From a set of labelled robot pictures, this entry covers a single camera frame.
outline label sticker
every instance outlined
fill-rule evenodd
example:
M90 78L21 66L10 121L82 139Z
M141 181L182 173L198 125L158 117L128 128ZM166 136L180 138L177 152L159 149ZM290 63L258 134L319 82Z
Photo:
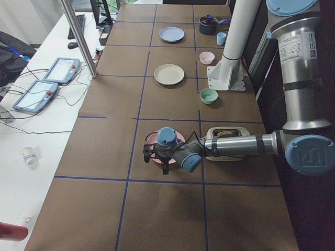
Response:
M316 41L314 31L309 31L301 34L301 41L303 43L304 59L317 59L318 53L316 50Z
M301 35L295 35L279 42L279 55L281 64L303 58Z
M299 59L317 59L314 31L304 32L285 39L278 44L281 64Z

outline white plate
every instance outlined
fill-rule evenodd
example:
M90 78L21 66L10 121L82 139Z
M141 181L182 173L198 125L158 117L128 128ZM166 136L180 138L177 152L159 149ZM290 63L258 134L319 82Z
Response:
M162 85L174 85L184 78L184 71L175 64L163 64L153 73L154 78Z
M159 32L159 36L164 41L173 43L181 40L185 36L185 33L177 27L166 27Z

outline blue cup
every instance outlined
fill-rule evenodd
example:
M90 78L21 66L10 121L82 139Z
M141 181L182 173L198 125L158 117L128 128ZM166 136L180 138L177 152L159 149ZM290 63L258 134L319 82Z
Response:
M216 38L216 44L217 45L223 45L226 42L227 34L224 32L219 32Z

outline black bag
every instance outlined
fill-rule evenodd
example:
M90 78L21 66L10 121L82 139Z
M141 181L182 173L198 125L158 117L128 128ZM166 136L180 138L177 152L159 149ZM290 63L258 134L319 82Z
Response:
M32 58L36 52L30 45L2 31L0 31L0 42L29 58ZM0 45L0 87L8 82L14 82L26 66L27 62L20 56L9 48Z

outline mint green bowl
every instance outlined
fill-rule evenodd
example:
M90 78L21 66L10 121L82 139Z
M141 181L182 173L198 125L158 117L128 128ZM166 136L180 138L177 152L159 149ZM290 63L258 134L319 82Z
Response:
M210 88L202 89L200 92L200 98L204 104L210 105L214 103L215 100L217 100L218 93L214 89Z

